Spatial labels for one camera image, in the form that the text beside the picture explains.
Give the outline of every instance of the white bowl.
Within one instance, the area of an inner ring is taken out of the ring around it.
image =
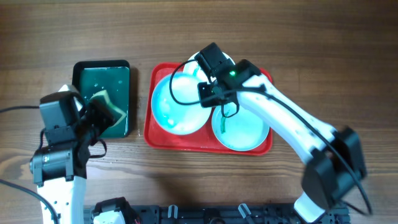
[[[167,75],[155,87],[150,102],[152,114],[161,128],[168,133],[186,135],[198,131],[210,117],[211,108],[200,104],[185,106],[176,103],[170,95]],[[177,72],[173,78],[173,94],[181,102],[199,100],[198,83],[201,80],[193,75]]]
[[[192,55],[188,60],[194,59],[198,53],[199,52]],[[226,58],[231,59],[231,57],[228,56],[226,53],[223,52],[223,54]],[[187,73],[189,75],[198,77],[201,80],[201,82],[208,82],[207,76],[206,76],[205,72],[200,68],[198,62],[190,62],[190,63],[185,64],[183,72]]]
[[[234,103],[224,105],[225,116],[235,111]],[[269,126],[262,119],[242,106],[231,118],[224,118],[221,106],[217,106],[211,118],[211,127],[219,142],[235,151],[249,151],[258,147],[269,132]]]

